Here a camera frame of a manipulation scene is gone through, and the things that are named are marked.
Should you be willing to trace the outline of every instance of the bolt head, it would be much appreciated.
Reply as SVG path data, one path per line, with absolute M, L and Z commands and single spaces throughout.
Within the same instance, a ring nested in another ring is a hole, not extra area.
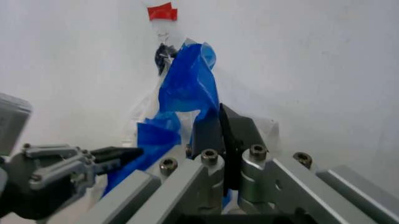
M 302 164 L 304 167 L 310 169 L 313 160 L 312 160 L 312 157 L 309 154 L 303 153 L 303 152 L 297 152 L 297 153 L 294 154 L 293 157 L 300 164 Z
M 165 158 L 159 163 L 161 174 L 169 176 L 178 167 L 178 162 L 174 158 Z
M 218 162 L 218 152 L 213 149 L 205 149 L 201 152 L 201 162 L 206 165 L 215 165 Z
M 262 161 L 266 159 L 266 147 L 262 145 L 252 145 L 249 149 L 249 154 L 254 158 L 256 161 Z
M 187 145 L 185 146 L 185 156 L 186 156 L 187 158 L 189 158 L 189 157 L 191 157 L 191 155 L 192 155 L 192 147 L 191 147 L 190 144 L 187 144 Z

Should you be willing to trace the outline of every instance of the black object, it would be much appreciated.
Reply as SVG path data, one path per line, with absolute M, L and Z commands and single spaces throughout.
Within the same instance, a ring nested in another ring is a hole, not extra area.
M 121 160 L 121 166 L 143 154 L 142 148 L 124 148 L 124 147 L 105 147 L 90 151 L 95 157 L 95 163 L 102 163 L 114 159 Z
M 159 46 L 155 52 L 155 64 L 158 67 L 158 75 L 162 74 L 165 68 L 165 59 L 172 57 L 175 58 L 178 51 L 173 46 L 166 46 L 163 43 Z
M 252 145 L 266 145 L 251 118 L 220 104 L 219 120 L 226 148 L 224 187 L 238 190 L 242 153 Z
M 176 224 L 317 224 L 298 215 L 181 215 Z
M 266 148 L 254 121 L 240 116 L 224 104 L 219 114 L 209 111 L 205 118 L 195 121 L 192 127 L 192 145 L 189 158 L 203 150 L 216 150 L 225 161 L 224 195 L 228 189 L 238 190 L 240 184 L 241 155 L 252 145 Z
M 88 159 L 95 156 L 96 164 L 120 159 L 120 164 L 123 166 L 142 155 L 143 149 L 106 147 L 90 152 L 82 150 L 82 153 Z M 32 174 L 39 168 L 38 166 L 48 167 L 62 160 L 60 155 L 32 159 L 26 157 L 24 153 L 19 153 L 10 162 L 0 164 L 8 175 L 6 187 L 0 197 L 0 217 L 15 212 L 26 219 L 45 219 L 70 199 L 76 192 L 69 175 L 40 190 L 32 190 L 29 185 L 29 180 L 34 178 Z M 97 174 L 104 174 L 118 168 L 120 167 L 116 164 L 110 167 L 103 166 L 103 171 Z
M 225 146 L 219 116 L 209 110 L 205 118 L 195 121 L 192 126 L 192 152 L 190 158 L 195 158 L 205 149 L 213 149 L 223 158 Z
M 1 167 L 7 172 L 8 182 L 0 198 L 0 217 L 12 211 L 22 218 L 43 219 L 71 198 L 74 187 L 69 177 L 41 190 L 32 190 L 29 186 L 30 177 L 37 169 L 37 163 L 47 167 L 61 160 L 60 156 L 47 156 L 39 162 L 20 153 L 10 162 L 3 164 Z

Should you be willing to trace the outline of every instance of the white backdrop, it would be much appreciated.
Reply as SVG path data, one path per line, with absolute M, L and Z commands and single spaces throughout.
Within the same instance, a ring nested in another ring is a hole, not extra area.
M 368 164 L 368 178 L 398 192 L 398 1 L 173 5 L 179 32 L 216 52 L 221 102 L 279 121 L 287 153 L 322 168 Z M 34 107 L 17 148 L 120 144 L 157 82 L 157 47 L 141 1 L 0 0 L 0 91 Z

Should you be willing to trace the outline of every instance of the red object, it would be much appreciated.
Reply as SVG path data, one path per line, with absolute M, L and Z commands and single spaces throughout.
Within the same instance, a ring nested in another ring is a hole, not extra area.
M 147 7 L 147 10 L 150 21 L 153 19 L 166 19 L 172 21 L 178 19 L 178 9 L 172 8 L 172 4 L 170 2 L 160 6 Z

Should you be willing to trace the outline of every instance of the blue plastic sheet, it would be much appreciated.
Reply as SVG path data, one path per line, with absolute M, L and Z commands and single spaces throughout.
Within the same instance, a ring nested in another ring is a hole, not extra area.
M 108 174 L 106 195 L 134 170 L 146 170 L 174 145 L 181 144 L 180 121 L 175 112 L 200 110 L 196 120 L 211 110 L 218 114 L 219 99 L 211 72 L 216 55 L 208 44 L 183 45 L 159 89 L 159 112 L 137 124 L 137 146 L 142 156 Z
M 208 44 L 183 45 L 159 88 L 159 111 L 219 111 L 219 98 L 211 69 L 216 55 Z

